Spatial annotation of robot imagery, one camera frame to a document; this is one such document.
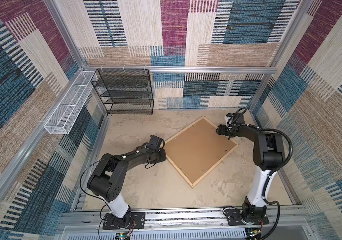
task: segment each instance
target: concrete floor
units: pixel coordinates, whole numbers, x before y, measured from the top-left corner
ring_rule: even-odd
[[[123,154],[156,135],[165,140],[187,127],[201,116],[216,125],[224,124],[224,116],[236,109],[157,110],[153,115],[114,114],[101,149],[105,153]],[[254,124],[247,111],[246,123]],[[249,192],[256,166],[252,160],[253,142],[246,138],[235,140],[240,146],[232,152],[194,188],[166,160],[150,169],[137,166],[127,172],[121,191],[131,208],[240,206]],[[274,178],[269,201],[278,200],[291,205],[279,175]],[[103,202],[87,196],[84,209],[100,209]]]

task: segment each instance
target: black cable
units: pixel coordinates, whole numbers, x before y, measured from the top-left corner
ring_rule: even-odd
[[[229,119],[227,121],[227,125],[230,126],[230,127],[233,127],[233,125],[235,124],[235,121],[240,118],[242,115],[244,115],[244,113],[247,111],[247,108],[239,108],[235,113],[238,113],[240,110],[244,110],[243,112],[241,112],[241,114],[239,116],[237,116],[237,118],[235,119]]]
[[[102,210],[104,209],[105,206],[107,206],[107,205],[104,205],[104,206],[101,208],[100,212],[99,212],[99,217],[100,217],[100,218],[101,218],[101,212],[102,212]]]
[[[232,207],[232,206],[225,206],[225,207],[221,210],[221,212],[223,213],[224,216],[226,216],[226,217],[233,217],[233,216],[230,216],[230,215],[225,214],[225,212],[224,212],[225,209],[228,209],[228,208],[230,208],[230,207],[233,208],[233,209],[237,209],[237,208]]]
[[[99,226],[98,226],[98,237],[99,237],[99,240],[101,240],[101,238],[100,238],[100,233],[99,233],[100,225],[101,225],[101,222],[103,222],[103,220],[104,220],[104,218],[105,218],[106,216],[107,216],[107,214],[104,215],[104,217],[101,219],[101,221],[100,221],[100,223],[99,223]]]
[[[91,166],[93,166],[94,164],[96,164],[96,163],[98,163],[98,162],[100,162],[100,161],[103,161],[103,160],[105,160],[105,159],[101,159],[101,160],[99,160],[99,161],[94,162],[93,164],[91,164],[90,166],[88,166],[88,167],[86,168],[86,170],[84,170],[84,172],[83,172],[82,175],[80,176],[79,186],[80,186],[80,189],[81,189],[85,194],[87,194],[88,196],[95,197],[95,198],[100,199],[100,200],[102,200],[102,201],[104,202],[103,199],[101,199],[101,198],[99,198],[99,197],[97,197],[97,196],[94,196],[94,195],[91,195],[91,194],[86,193],[86,191],[82,188],[82,178],[83,178],[84,173],[85,173]]]

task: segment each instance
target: striped fabric wall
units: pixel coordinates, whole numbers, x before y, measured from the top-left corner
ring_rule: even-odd
[[[0,175],[78,66],[43,0],[0,0]],[[71,134],[46,134],[0,204],[0,239],[49,239],[99,131],[89,97]]]
[[[48,133],[0,203],[0,239],[53,239],[95,144],[102,110],[92,93],[70,134]]]
[[[291,187],[321,237],[342,239],[342,0],[314,0],[253,114],[290,136]]]
[[[299,0],[57,3],[89,65],[270,66]],[[154,108],[247,106],[260,79],[157,73]]]
[[[43,0],[0,0],[0,174],[76,70]]]

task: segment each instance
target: vented metal panel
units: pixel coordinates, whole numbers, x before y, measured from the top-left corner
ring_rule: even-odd
[[[114,232],[100,233],[102,240],[114,240]],[[234,239],[245,238],[244,228],[226,229],[191,229],[172,231],[135,231],[131,235],[131,240],[200,240],[200,239]],[[98,233],[69,234],[68,240],[99,240]]]

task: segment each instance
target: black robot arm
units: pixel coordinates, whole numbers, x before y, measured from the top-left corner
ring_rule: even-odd
[[[278,133],[264,133],[257,127],[245,124],[241,113],[227,114],[229,124],[219,125],[217,134],[228,137],[245,137],[254,142],[253,162],[261,170],[272,170],[285,160],[283,138]]]
[[[152,136],[149,142],[142,144],[132,152],[122,155],[104,154],[87,182],[87,188],[95,195],[111,202],[119,195],[126,172],[140,164],[155,165],[166,160],[166,152],[160,148],[164,140]]]

